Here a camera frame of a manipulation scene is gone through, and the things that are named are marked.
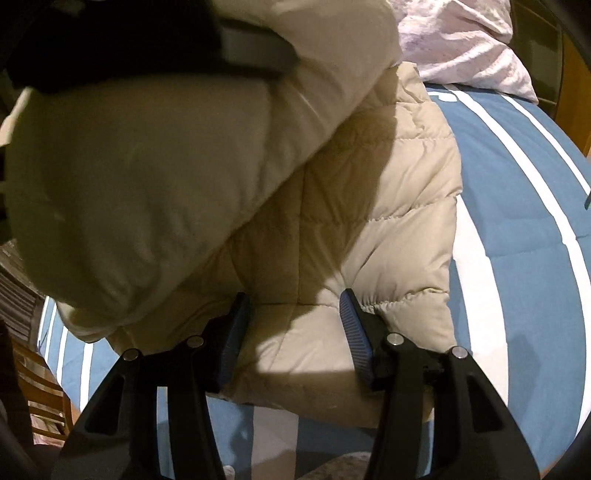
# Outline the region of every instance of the puffy beige fabric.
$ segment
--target puffy beige fabric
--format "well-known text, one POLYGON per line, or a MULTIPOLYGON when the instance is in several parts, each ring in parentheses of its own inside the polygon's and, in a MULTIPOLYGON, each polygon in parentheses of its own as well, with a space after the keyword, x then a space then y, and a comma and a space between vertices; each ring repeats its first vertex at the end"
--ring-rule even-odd
POLYGON ((204 268, 109 341, 118 352, 172 347, 246 291, 255 314, 224 395, 376 426, 381 398, 355 377, 339 295, 353 288, 366 310, 422 347, 454 345, 446 302, 460 189, 460 156, 442 112, 414 65, 391 68, 204 268))

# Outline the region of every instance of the bed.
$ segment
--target bed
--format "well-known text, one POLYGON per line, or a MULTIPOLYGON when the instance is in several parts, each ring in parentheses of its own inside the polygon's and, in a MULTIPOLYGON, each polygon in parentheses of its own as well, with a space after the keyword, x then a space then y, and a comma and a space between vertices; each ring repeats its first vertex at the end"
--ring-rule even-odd
MULTIPOLYGON (((464 191, 450 266, 456 337, 508 403, 544 471, 591 410, 591 223, 583 206, 591 182, 584 158, 589 72, 535 0, 515 0, 512 21, 511 46, 532 75, 539 107, 460 85, 428 84, 427 90, 462 155, 464 191)), ((106 340, 85 344, 69 333, 49 298, 37 348, 80 409, 117 359, 106 340)), ((209 401, 222 461, 236 479, 292 480, 344 455, 363 467, 359 452, 372 447, 371 429, 209 401)), ((164 390, 158 402, 161 471, 173 478, 164 390)), ((421 474, 429 470, 432 428, 424 425, 421 474)))

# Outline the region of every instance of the white stripe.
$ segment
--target white stripe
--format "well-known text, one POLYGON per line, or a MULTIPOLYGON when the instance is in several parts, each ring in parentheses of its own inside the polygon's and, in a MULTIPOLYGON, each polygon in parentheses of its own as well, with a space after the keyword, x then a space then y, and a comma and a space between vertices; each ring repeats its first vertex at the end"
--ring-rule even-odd
POLYGON ((61 377, 64 371, 64 354, 66 353, 66 340, 68 338, 68 329, 61 328, 60 353, 57 356, 56 380, 61 385, 61 377))
POLYGON ((43 355, 43 358, 45 359, 45 363, 47 363, 47 359, 49 358, 49 347, 51 345, 51 335, 53 334, 53 323, 56 321, 56 311, 57 311, 57 305, 54 304, 53 311, 51 312, 51 320, 49 321, 49 330, 47 331, 47 343, 45 344, 45 355, 43 355))
POLYGON ((476 225, 459 195, 453 258, 462 285, 474 360, 507 404, 509 358, 501 298, 491 260, 486 256, 476 225))
MULTIPOLYGON (((579 288, 579 296, 581 298, 581 307, 583 310, 583 319, 585 326, 585 337, 591 338, 591 281, 589 280, 589 273, 587 272, 587 266, 581 252, 581 247, 577 242, 577 238, 570 226, 569 220, 560 208, 560 205, 556 201, 556 198, 552 194, 552 191, 546 185, 546 182, 540 175, 531 160, 525 155, 519 145, 511 138, 511 136, 491 117, 486 110, 475 101, 466 92, 462 92, 453 85, 445 85, 445 87, 455 93, 458 100, 466 105, 470 110, 477 114, 481 120, 486 124, 488 128, 501 140, 505 148, 511 153, 515 162, 519 165, 525 176, 531 182, 535 191, 540 196, 540 200, 544 203, 546 209, 550 212, 560 235, 562 237, 562 243, 566 247, 569 253, 570 263, 573 267, 574 279, 579 288)), ((581 412, 579 416, 579 426, 577 433, 583 427, 587 416, 591 411, 591 342, 587 342, 587 357, 586 357, 586 369, 585 369, 585 386, 583 389, 583 402, 581 406, 581 412)))
POLYGON ((252 480, 294 480, 298 420, 285 410, 254 408, 252 480))
POLYGON ((523 113, 525 115, 525 117, 533 124, 533 126, 536 127, 542 135, 544 135, 546 140, 548 140, 548 142, 550 142, 550 144, 558 152, 558 155, 560 155, 560 157, 562 157, 564 162, 568 165, 568 167, 570 168, 570 171, 573 172, 573 175, 581 184, 585 194, 589 195, 589 192, 591 192, 591 187, 589 187, 587 180, 585 180, 585 178, 583 177, 583 174, 577 168, 577 165, 574 164, 573 159, 570 158, 568 153, 566 153, 564 148, 562 148, 562 145, 560 145, 558 143, 558 141, 554 138, 554 136, 550 132, 548 132, 544 128, 544 126, 540 122, 538 122, 536 120, 536 118, 531 113, 529 113, 525 108, 523 108, 520 104, 518 104, 515 100, 513 100, 513 98, 511 98, 507 95, 502 95, 502 97, 505 100, 507 100, 511 105, 513 105, 517 109, 517 111, 523 113))
POLYGON ((43 310, 41 311, 41 321, 39 322, 39 331, 37 332, 37 348, 41 343, 41 334, 43 333, 43 326, 45 325, 45 314, 47 313, 47 304, 49 304, 49 297, 45 297, 43 302, 43 310))
POLYGON ((88 403, 88 390, 90 388, 90 365, 92 363, 92 343, 84 344, 82 355, 82 373, 80 374, 80 411, 84 410, 88 403))

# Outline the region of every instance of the wooden chair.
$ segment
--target wooden chair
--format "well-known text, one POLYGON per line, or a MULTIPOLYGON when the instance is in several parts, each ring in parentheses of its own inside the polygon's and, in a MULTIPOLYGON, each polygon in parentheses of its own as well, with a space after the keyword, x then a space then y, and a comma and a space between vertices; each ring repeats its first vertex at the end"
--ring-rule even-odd
POLYGON ((50 422, 57 427, 59 433, 49 430, 42 430, 33 427, 33 433, 65 441, 68 434, 74 427, 74 422, 79 416, 70 399, 64 393, 61 386, 36 374, 25 365, 24 359, 28 359, 36 365, 47 369, 43 357, 30 351, 27 347, 17 341, 12 341, 12 351, 15 357, 15 364, 19 373, 18 384, 22 393, 29 402, 31 415, 39 417, 45 422, 50 422))

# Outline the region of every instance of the pink patterned pillowcase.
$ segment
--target pink patterned pillowcase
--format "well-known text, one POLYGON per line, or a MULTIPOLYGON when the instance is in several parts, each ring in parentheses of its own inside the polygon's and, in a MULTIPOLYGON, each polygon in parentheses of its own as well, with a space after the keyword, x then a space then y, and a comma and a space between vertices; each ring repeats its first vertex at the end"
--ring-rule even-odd
POLYGON ((538 102, 531 77, 507 46, 513 35, 509 0, 389 0, 404 60, 421 79, 463 83, 538 102))

